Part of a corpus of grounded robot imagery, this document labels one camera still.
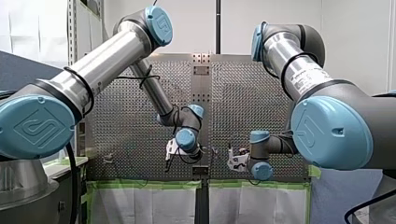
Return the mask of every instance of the white wall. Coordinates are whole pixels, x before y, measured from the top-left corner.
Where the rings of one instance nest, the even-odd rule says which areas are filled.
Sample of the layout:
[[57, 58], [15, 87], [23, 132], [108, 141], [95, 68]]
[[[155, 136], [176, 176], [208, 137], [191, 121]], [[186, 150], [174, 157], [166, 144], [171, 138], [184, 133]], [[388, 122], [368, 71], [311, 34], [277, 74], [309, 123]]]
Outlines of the white wall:
[[387, 91], [392, 1], [322, 1], [325, 69], [332, 77], [349, 79], [368, 94]]
[[[125, 15], [150, 6], [149, 0], [105, 0], [105, 27], [112, 36], [114, 25]], [[159, 0], [157, 6], [169, 14], [174, 28], [172, 43], [159, 53], [192, 53], [215, 51], [214, 0]]]
[[[152, 4], [148, 0], [105, 0], [105, 27], [111, 36], [114, 24], [125, 15]], [[159, 0], [170, 15], [174, 39], [156, 52], [215, 52], [216, 0]], [[221, 5], [221, 53], [250, 54], [256, 25], [303, 23], [320, 30], [319, 0], [223, 0]]]
[[306, 24], [320, 31], [321, 1], [223, 0], [221, 53], [250, 54], [253, 31], [263, 21]]

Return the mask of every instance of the robotic arm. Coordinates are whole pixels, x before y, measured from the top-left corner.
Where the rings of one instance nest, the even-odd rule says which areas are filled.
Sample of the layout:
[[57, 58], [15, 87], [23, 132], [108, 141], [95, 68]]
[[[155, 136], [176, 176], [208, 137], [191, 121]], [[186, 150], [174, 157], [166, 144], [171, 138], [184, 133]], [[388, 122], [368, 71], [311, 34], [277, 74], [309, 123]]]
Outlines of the robotic arm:
[[[66, 145], [72, 153], [68, 143], [75, 125], [90, 113], [95, 96], [128, 67], [136, 79], [141, 79], [142, 89], [158, 112], [158, 121], [164, 126], [181, 127], [175, 141], [171, 140], [173, 146], [183, 155], [195, 159], [201, 156], [197, 137], [204, 110], [198, 105], [181, 109], [173, 106], [158, 79], [150, 78], [153, 72], [145, 59], [156, 48], [168, 45], [172, 37], [172, 24], [166, 12], [160, 7], [147, 7], [123, 18], [112, 38], [58, 76], [39, 79], [7, 99], [0, 96], [0, 215], [6, 222], [9, 219], [25, 223], [24, 219], [30, 217], [33, 219], [29, 221], [34, 223], [57, 222], [58, 184], [47, 179], [38, 159]], [[74, 160], [70, 161], [73, 179], [70, 223], [74, 223], [77, 171], [73, 171]], [[53, 217], [38, 216], [34, 209], [25, 216], [15, 216], [21, 213], [19, 209], [34, 208], [35, 203], [43, 201], [47, 207], [41, 210], [51, 208]]]
[[395, 168], [395, 95], [371, 97], [349, 81], [332, 79], [322, 69], [324, 55], [320, 35], [309, 26], [264, 22], [256, 28], [252, 59], [280, 79], [296, 106], [288, 132], [251, 133], [246, 165], [255, 178], [265, 180], [272, 175], [269, 154], [297, 151], [323, 168]]
[[63, 149], [73, 136], [75, 124], [92, 110], [94, 97], [128, 66], [142, 79], [159, 122], [182, 127], [176, 135], [180, 149], [198, 154], [196, 139], [204, 110], [198, 105], [174, 109], [158, 79], [147, 78], [153, 72], [145, 58], [168, 45], [172, 37], [166, 12], [147, 7], [124, 17], [112, 38], [58, 76], [39, 79], [0, 101], [0, 155], [33, 160]]

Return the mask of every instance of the black joint band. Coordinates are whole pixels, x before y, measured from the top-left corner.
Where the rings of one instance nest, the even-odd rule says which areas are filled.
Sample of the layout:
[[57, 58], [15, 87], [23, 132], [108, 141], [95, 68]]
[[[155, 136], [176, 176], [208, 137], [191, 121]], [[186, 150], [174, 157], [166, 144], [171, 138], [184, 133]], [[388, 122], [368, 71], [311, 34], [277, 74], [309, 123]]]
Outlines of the black joint band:
[[93, 105], [95, 104], [95, 97], [93, 95], [93, 91], [92, 91], [90, 85], [88, 84], [88, 82], [81, 75], [79, 75], [75, 70], [73, 70], [69, 67], [64, 67], [64, 71], [77, 77], [82, 82], [82, 84], [84, 84], [84, 88], [87, 91], [88, 96], [90, 97], [91, 105], [90, 105], [90, 108], [86, 112], [83, 111], [82, 117], [84, 118], [86, 115], [88, 115], [93, 110]]
[[305, 28], [302, 25], [298, 25], [298, 27], [300, 28], [300, 48], [302, 50], [305, 49], [305, 42], [306, 42], [306, 33], [305, 33]]
[[160, 115], [160, 118], [164, 118], [164, 117], [168, 117], [169, 115], [172, 114], [172, 112], [174, 111], [174, 107], [172, 107], [171, 111], [169, 111], [168, 113], [164, 114], [164, 115]]
[[79, 112], [78, 108], [69, 100], [69, 98], [67, 98], [63, 93], [58, 91], [56, 88], [52, 87], [47, 82], [44, 82], [41, 80], [36, 80], [34, 83], [32, 83], [32, 85], [35, 85], [38, 88], [40, 88], [44, 91], [47, 91], [53, 97], [55, 97], [56, 99], [62, 101], [64, 104], [66, 104], [72, 111], [72, 113], [75, 117], [76, 123], [78, 123], [80, 120], [82, 120], [82, 115]]
[[199, 132], [199, 130], [198, 130], [198, 129], [196, 129], [196, 128], [193, 128], [193, 127], [190, 127], [190, 126], [181, 126], [180, 128], [181, 128], [181, 129], [184, 129], [184, 128], [187, 128], [187, 129], [192, 129], [192, 130], [194, 130], [194, 131], [196, 131], [196, 132]]
[[312, 88], [311, 90], [309, 90], [306, 94], [304, 94], [304, 96], [302, 96], [298, 100], [298, 102], [301, 102], [301, 101], [305, 100], [306, 98], [310, 97], [315, 92], [320, 91], [323, 88], [330, 87], [330, 86], [335, 85], [335, 84], [349, 84], [349, 85], [353, 85], [353, 86], [355, 85], [352, 82], [346, 81], [346, 80], [343, 80], [343, 79], [335, 79], [335, 80], [323, 82], [323, 83], [320, 83], [319, 85], [317, 85], [316, 87]]
[[312, 58], [312, 60], [314, 60], [316, 63], [318, 63], [318, 57], [310, 52], [301, 52], [299, 54], [296, 54], [294, 56], [292, 56], [291, 58], [288, 59], [288, 61], [285, 63], [285, 65], [283, 66], [282, 69], [282, 73], [280, 74], [280, 84], [282, 85], [282, 89], [283, 92], [286, 93], [286, 95], [288, 95], [288, 97], [293, 100], [293, 98], [291, 98], [290, 94], [288, 93], [288, 91], [286, 90], [286, 84], [285, 84], [285, 75], [286, 75], [286, 70], [288, 70], [288, 67], [291, 63], [294, 62], [294, 60], [304, 57], [304, 56], [309, 56]]

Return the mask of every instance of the green tape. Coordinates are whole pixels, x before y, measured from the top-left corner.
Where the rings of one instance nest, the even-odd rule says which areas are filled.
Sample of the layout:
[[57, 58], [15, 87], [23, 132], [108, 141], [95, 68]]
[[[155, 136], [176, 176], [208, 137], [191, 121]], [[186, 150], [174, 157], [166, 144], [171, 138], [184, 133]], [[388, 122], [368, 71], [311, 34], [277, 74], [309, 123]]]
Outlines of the green tape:
[[93, 188], [90, 188], [87, 183], [87, 193], [85, 194], [85, 197], [87, 199], [87, 223], [88, 224], [91, 224], [92, 195], [93, 195]]
[[306, 189], [305, 224], [311, 223], [311, 184]]
[[200, 181], [104, 180], [87, 183], [93, 189], [198, 189]]
[[210, 188], [242, 188], [241, 180], [215, 180], [211, 179], [209, 183]]
[[88, 198], [88, 197], [87, 197], [87, 194], [82, 195], [82, 196], [81, 196], [81, 204], [86, 203], [86, 202], [88, 201], [87, 198]]
[[308, 175], [320, 179], [321, 170], [317, 166], [308, 165]]
[[266, 189], [307, 189], [309, 183], [283, 183], [275, 181], [264, 181], [258, 185], [251, 185], [246, 180], [210, 180], [210, 188], [242, 188], [242, 187], [259, 187]]

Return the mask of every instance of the black cable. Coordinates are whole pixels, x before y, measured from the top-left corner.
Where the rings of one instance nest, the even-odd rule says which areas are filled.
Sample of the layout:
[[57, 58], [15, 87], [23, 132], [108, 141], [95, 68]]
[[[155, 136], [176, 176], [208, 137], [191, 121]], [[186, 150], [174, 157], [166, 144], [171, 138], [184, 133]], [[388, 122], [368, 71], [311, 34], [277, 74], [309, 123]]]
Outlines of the black cable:
[[383, 195], [381, 195], [381, 196], [378, 196], [378, 197], [376, 197], [376, 198], [373, 198], [373, 199], [370, 200], [370, 201], [367, 201], [367, 202], [365, 202], [365, 203], [361, 203], [361, 204], [359, 204], [359, 205], [357, 205], [357, 206], [351, 208], [351, 209], [350, 209], [349, 211], [347, 211], [346, 214], [344, 215], [344, 221], [346, 222], [346, 224], [350, 224], [350, 222], [349, 222], [349, 220], [348, 220], [348, 218], [349, 218], [350, 215], [354, 214], [356, 211], [362, 209], [363, 207], [367, 207], [367, 206], [369, 206], [369, 205], [372, 205], [373, 203], [381, 202], [381, 201], [383, 201], [383, 200], [385, 200], [385, 199], [387, 199], [387, 198], [390, 198], [391, 196], [393, 196], [393, 195], [395, 195], [395, 194], [396, 194], [396, 189], [394, 189], [394, 190], [392, 190], [392, 191], [390, 191], [390, 192], [388, 192], [388, 193], [386, 193], [386, 194], [383, 194]]
[[283, 66], [282, 72], [280, 73], [280, 84], [282, 85], [282, 89], [283, 92], [286, 93], [286, 95], [288, 95], [288, 97], [293, 100], [293, 98], [291, 98], [290, 94], [288, 93], [288, 91], [286, 90], [286, 84], [285, 84], [285, 75], [286, 75], [286, 70], [288, 70], [288, 67], [291, 63], [294, 62], [294, 60], [301, 58], [303, 56], [309, 56], [311, 57], [312, 60], [315, 61], [315, 63], [318, 63], [318, 57], [310, 52], [301, 52], [299, 54], [296, 54], [294, 56], [292, 56], [291, 58], [288, 59], [288, 61], [285, 63], [285, 65]]
[[146, 71], [146, 74], [143, 77], [116, 77], [116, 79], [132, 79], [132, 80], [142, 80], [139, 83], [139, 89], [143, 90], [143, 84], [145, 83], [145, 81], [149, 78], [157, 78], [160, 79], [160, 76], [150, 76], [149, 74], [151, 73], [152, 70], [152, 64], [148, 67], [148, 70]]
[[78, 210], [78, 169], [76, 166], [76, 158], [74, 157], [73, 148], [70, 143], [67, 143], [66, 151], [70, 160], [70, 172], [72, 177], [72, 211], [70, 214], [70, 224], [75, 224]]
[[265, 72], [267, 72], [268, 75], [270, 75], [271, 77], [274, 77], [274, 78], [279, 79], [279, 77], [278, 77], [277, 75], [275, 75], [274, 73], [272, 73], [272, 72], [267, 68], [267, 66], [266, 66], [265, 63], [264, 63], [264, 55], [263, 55], [263, 53], [262, 53], [262, 50], [263, 50], [263, 48], [264, 48], [264, 42], [263, 42], [263, 41], [264, 41], [264, 33], [263, 33], [263, 31], [264, 31], [264, 25], [266, 25], [266, 24], [267, 24], [267, 22], [266, 22], [266, 21], [263, 21], [263, 22], [262, 22], [261, 29], [260, 29], [260, 34], [261, 34], [261, 36], [262, 36], [262, 42], [260, 43], [261, 46], [262, 46], [262, 48], [260, 49], [260, 57], [262, 58], [262, 66], [264, 67]]
[[86, 115], [88, 115], [93, 110], [93, 106], [95, 104], [95, 97], [93, 95], [93, 91], [92, 91], [90, 85], [88, 84], [88, 82], [81, 75], [79, 75], [75, 70], [66, 66], [66, 67], [64, 67], [64, 71], [66, 71], [70, 74], [73, 74], [75, 77], [78, 77], [78, 79], [84, 84], [85, 90], [87, 90], [88, 96], [90, 97], [91, 105], [90, 105], [90, 108], [86, 112], [83, 111], [82, 117], [84, 118]]

